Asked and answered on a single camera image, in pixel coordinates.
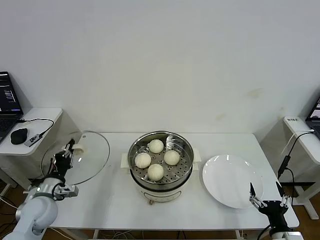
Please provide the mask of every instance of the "white wall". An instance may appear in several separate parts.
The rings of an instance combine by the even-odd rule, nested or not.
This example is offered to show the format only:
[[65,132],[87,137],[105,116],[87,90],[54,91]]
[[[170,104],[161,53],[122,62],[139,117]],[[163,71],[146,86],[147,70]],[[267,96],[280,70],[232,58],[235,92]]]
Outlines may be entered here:
[[24,105],[62,107],[80,129],[253,132],[261,141],[320,93],[318,0],[0,6],[0,69]]

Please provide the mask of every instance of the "black cable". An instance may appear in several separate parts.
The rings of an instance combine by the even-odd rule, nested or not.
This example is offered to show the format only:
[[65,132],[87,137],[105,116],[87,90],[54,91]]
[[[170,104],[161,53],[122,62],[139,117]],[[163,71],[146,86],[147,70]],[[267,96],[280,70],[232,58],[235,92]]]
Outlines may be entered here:
[[57,183],[56,185],[54,185],[54,187],[52,188],[51,195],[52,195],[52,198],[55,199],[56,201],[62,201],[63,199],[65,199],[65,196],[61,196],[61,197],[62,197],[61,199],[58,199],[58,198],[55,196],[55,189],[56,189],[57,186],[63,187],[64,184],[60,182],[60,183]]
[[294,147],[295,147],[295,145],[296,145],[296,142],[298,141],[298,139],[299,139],[301,136],[306,135],[306,134],[313,134],[313,133],[314,133],[314,131],[309,131],[309,132],[305,132],[305,133],[300,134],[300,135],[294,140],[294,143],[293,143],[293,145],[292,145],[292,147],[291,147],[291,149],[290,149],[290,151],[289,151],[288,156],[290,157],[290,154],[291,154],[292,150],[294,149]]
[[17,224],[17,223],[14,223],[15,220],[16,220],[16,218],[14,218],[14,219],[12,220],[12,222],[10,222],[10,223],[2,224],[2,225],[0,226],[0,228],[1,228],[2,226],[4,226],[4,225],[7,225],[7,226],[0,232],[0,235],[2,235],[2,234],[4,233],[4,231],[7,230],[11,225]]
[[291,206],[294,207],[295,176],[294,176],[294,172],[293,172],[290,168],[286,167],[285,169],[286,169],[286,170],[289,170],[290,173],[291,173],[291,175],[292,175],[292,184],[293,184],[293,186],[292,186],[292,195],[291,195],[291,197],[292,197],[292,199],[291,199]]
[[[13,206],[15,206],[17,208],[17,205],[15,205],[15,203],[13,201],[11,201],[9,198],[5,197],[5,196],[2,196],[0,195],[0,198],[3,198],[5,200],[7,200],[9,203],[11,203]],[[16,213],[1,213],[0,212],[0,215],[16,215]]]
[[256,238],[256,240],[260,240],[262,234],[264,234],[264,232],[267,231],[268,228],[270,228],[270,227],[271,227],[270,224],[269,224],[268,226],[266,226],[265,229],[263,229],[263,230],[259,233],[259,235],[258,235],[258,237]]
[[5,200],[8,200],[13,206],[15,206],[15,207],[17,208],[17,205],[15,205],[14,202],[11,201],[9,198],[7,198],[7,197],[5,197],[5,196],[2,196],[2,195],[0,195],[0,198],[3,198],[3,199],[5,199]]
[[46,130],[44,130],[42,133],[40,133],[39,135],[40,136],[43,136],[47,131],[49,131],[50,128],[53,127],[53,125],[55,124],[55,122],[51,119],[48,119],[48,118],[35,118],[35,119],[31,119],[31,120],[25,120],[25,119],[20,119],[17,121],[17,123],[25,123],[25,122],[33,122],[33,121],[36,121],[36,120],[42,120],[42,121],[50,121],[52,122],[51,126],[49,126]]
[[281,163],[281,166],[279,167],[279,170],[278,170],[278,179],[279,179],[280,176],[284,173],[286,167],[288,166],[288,163],[289,163],[290,158],[291,158],[290,154],[291,154],[292,150],[294,149],[294,147],[295,147],[298,139],[299,139],[301,136],[303,136],[303,135],[306,135],[306,134],[314,134],[314,133],[315,133],[314,131],[308,131],[308,132],[305,132],[305,133],[300,134],[300,135],[295,139],[295,141],[294,141],[294,143],[293,143],[293,145],[292,145],[292,147],[291,147],[288,155],[284,156],[284,159],[283,159],[283,161],[282,161],[282,163]]

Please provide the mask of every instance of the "white desk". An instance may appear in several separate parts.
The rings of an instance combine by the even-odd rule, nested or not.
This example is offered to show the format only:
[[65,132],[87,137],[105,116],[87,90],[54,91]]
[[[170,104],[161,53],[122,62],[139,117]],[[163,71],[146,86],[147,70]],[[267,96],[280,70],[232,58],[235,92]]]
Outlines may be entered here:
[[[31,120],[31,119],[51,119],[54,122],[58,120],[58,118],[62,114],[62,109],[58,107],[33,107],[33,108],[24,108],[23,119]],[[44,140],[49,131],[47,131],[43,138],[40,139],[37,143],[28,147],[26,145],[19,144],[13,145],[11,143],[10,135],[13,131],[21,128],[27,128],[27,140],[33,137],[36,134],[40,134],[45,131],[52,123],[50,121],[32,121],[25,123],[17,123],[15,127],[11,130],[11,132],[5,137],[5,139],[0,143],[0,168],[13,180],[15,180],[19,185],[23,188],[27,189],[30,185],[30,181],[28,178],[21,172],[21,170],[17,169],[15,165],[12,163],[8,156],[29,156],[35,152],[39,144]]]
[[[284,123],[288,126],[292,133],[299,131],[310,130],[310,127],[305,122],[306,117],[304,116],[285,116],[283,118]],[[320,165],[320,140],[314,134],[306,134],[298,139],[304,150],[310,156],[310,158],[318,165]],[[298,197],[293,199],[293,205],[303,205],[308,212],[309,216],[313,220],[319,219],[319,216],[310,202],[310,198],[320,192],[320,176],[316,182],[309,187],[306,191],[300,186],[294,187],[296,192],[299,194]]]
[[[24,115],[23,119],[31,120],[31,119],[51,119],[54,122],[58,120],[58,118],[62,114],[62,109],[58,107],[33,107],[33,108],[24,108],[23,109]],[[34,153],[37,149],[39,144],[42,140],[46,137],[49,131],[47,131],[43,138],[40,139],[37,143],[28,147],[24,144],[13,145],[11,143],[10,135],[13,131],[27,128],[27,140],[32,138],[36,134],[40,134],[45,131],[52,122],[50,121],[31,121],[31,122],[24,122],[24,123],[17,123],[15,127],[11,130],[11,132],[6,136],[6,138],[0,143],[0,155],[6,156],[28,156]]]
[[[276,176],[258,141],[251,133],[182,133],[200,152],[200,171],[193,171],[182,195],[166,203],[148,205],[137,191],[127,169],[120,168],[122,153],[142,133],[103,133],[110,143],[106,167],[93,179],[78,186],[77,197],[57,202],[58,216],[51,227],[67,229],[129,230],[258,230],[269,222],[254,207],[233,209],[215,200],[200,177],[212,156],[234,154],[254,164],[262,174],[264,200],[280,200]],[[290,227],[299,220],[289,207]]]

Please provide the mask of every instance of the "computer mouse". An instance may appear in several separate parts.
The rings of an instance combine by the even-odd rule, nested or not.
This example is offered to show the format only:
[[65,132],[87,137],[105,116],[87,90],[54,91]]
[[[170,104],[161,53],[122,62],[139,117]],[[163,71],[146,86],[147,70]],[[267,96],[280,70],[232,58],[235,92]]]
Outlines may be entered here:
[[21,128],[11,133],[11,143],[14,145],[23,144],[27,140],[27,128]]

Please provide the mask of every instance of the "cable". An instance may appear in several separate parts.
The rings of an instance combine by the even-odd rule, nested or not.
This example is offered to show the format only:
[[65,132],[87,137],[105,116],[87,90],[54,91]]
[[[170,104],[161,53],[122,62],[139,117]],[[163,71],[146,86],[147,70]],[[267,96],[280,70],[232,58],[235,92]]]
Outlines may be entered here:
[[299,139],[301,136],[303,136],[303,135],[311,134],[311,133],[314,133],[314,131],[309,131],[309,132],[305,132],[305,133],[300,134],[300,135],[294,140],[293,145],[292,145],[292,147],[291,147],[291,149],[290,149],[290,151],[289,151],[288,156],[290,156],[290,154],[291,154],[292,150],[294,149],[294,147],[295,147],[296,142],[298,141],[298,139]]
[[12,220],[12,222],[10,222],[10,223],[2,224],[2,225],[0,226],[0,228],[1,228],[2,226],[4,226],[4,225],[7,225],[7,226],[6,226],[2,231],[0,231],[0,235],[3,234],[4,231],[7,230],[11,225],[17,224],[17,223],[14,223],[15,220],[16,220],[16,218],[14,218],[14,219]]
[[25,122],[33,122],[33,121],[36,121],[36,120],[50,121],[52,123],[51,126],[49,126],[46,130],[44,130],[42,133],[39,134],[40,136],[43,136],[55,124],[55,122],[53,120],[48,119],[48,118],[35,118],[35,119],[31,119],[31,120],[20,119],[20,120],[17,120],[16,122],[17,123],[25,123]]
[[[2,200],[2,201],[4,201],[2,198],[4,198],[5,200],[7,200],[7,201],[9,201],[11,204],[10,204],[10,206],[11,207],[15,207],[15,208],[17,208],[17,205],[15,205],[14,204],[14,202],[13,201],[11,201],[9,198],[7,198],[7,197],[5,197],[5,196],[2,196],[2,195],[0,195],[0,199]],[[0,215],[15,215],[16,213],[1,213],[0,212]]]
[[0,239],[3,239],[5,236],[7,236],[8,234],[10,234],[10,233],[12,233],[12,231],[10,231],[10,232],[8,232],[8,233],[6,233],[5,235],[3,235],[3,236],[0,236]]
[[8,203],[7,201],[3,200],[3,198],[4,198],[4,199],[8,199],[8,198],[0,195],[0,200],[1,200],[1,201],[5,202],[6,204],[8,204],[9,206],[13,207],[14,209],[18,209],[16,206],[13,206],[12,204],[10,204],[10,203]]
[[64,234],[62,234],[61,232],[59,232],[58,230],[55,230],[54,228],[51,228],[53,231],[55,231],[55,232],[57,232],[58,234],[60,234],[60,235],[62,235],[62,236],[64,236],[66,239],[70,239],[70,240],[73,240],[72,238],[70,238],[70,237],[68,237],[68,236],[66,236],[66,235],[64,235]]
[[295,139],[295,141],[294,141],[294,143],[293,143],[293,145],[292,145],[292,147],[291,147],[288,155],[286,155],[286,156],[284,157],[284,159],[283,159],[283,161],[282,161],[282,163],[281,163],[281,166],[279,167],[279,170],[278,170],[278,179],[279,179],[280,176],[284,173],[286,167],[288,166],[288,163],[289,163],[290,158],[291,158],[291,157],[290,157],[290,154],[291,154],[292,150],[294,149],[294,147],[295,147],[298,139],[299,139],[301,136],[303,136],[303,135],[311,134],[311,133],[314,133],[314,131],[309,131],[309,132],[302,133],[302,134],[300,134],[300,135]]
[[54,187],[52,188],[52,191],[51,191],[51,196],[53,199],[55,199],[56,201],[62,201],[63,199],[65,199],[65,196],[61,196],[62,198],[61,199],[58,199],[56,196],[55,196],[55,190],[56,190],[56,187],[57,186],[61,186],[61,187],[64,187],[65,185],[61,182],[57,183],[56,185],[54,185]]
[[280,153],[280,155],[282,155],[284,153],[284,151],[286,150],[286,148],[288,147],[289,143],[291,142],[291,139],[298,133],[305,133],[305,132],[309,132],[309,133],[313,133],[315,130],[311,129],[311,130],[302,130],[302,131],[296,131],[292,134],[292,136],[290,137],[289,141],[287,142],[287,144],[284,146],[282,152]]
[[285,169],[289,170],[291,175],[292,175],[292,184],[293,184],[293,186],[292,186],[292,195],[291,195],[291,198],[292,198],[291,199],[291,206],[293,207],[294,206],[294,193],[295,193],[295,176],[294,176],[294,172],[290,168],[286,167]]
[[262,234],[264,234],[264,232],[267,231],[268,228],[270,228],[270,227],[271,227],[270,224],[269,224],[268,226],[266,226],[265,229],[263,229],[263,230],[259,233],[259,235],[258,235],[258,237],[256,238],[256,240],[260,240]]
[[112,237],[112,239],[115,239],[115,238],[117,238],[117,237],[119,237],[119,236],[121,236],[121,235],[124,235],[124,234],[126,234],[126,233],[129,233],[129,232],[131,232],[131,230],[129,230],[129,231],[124,231],[124,232],[117,232],[117,233]]

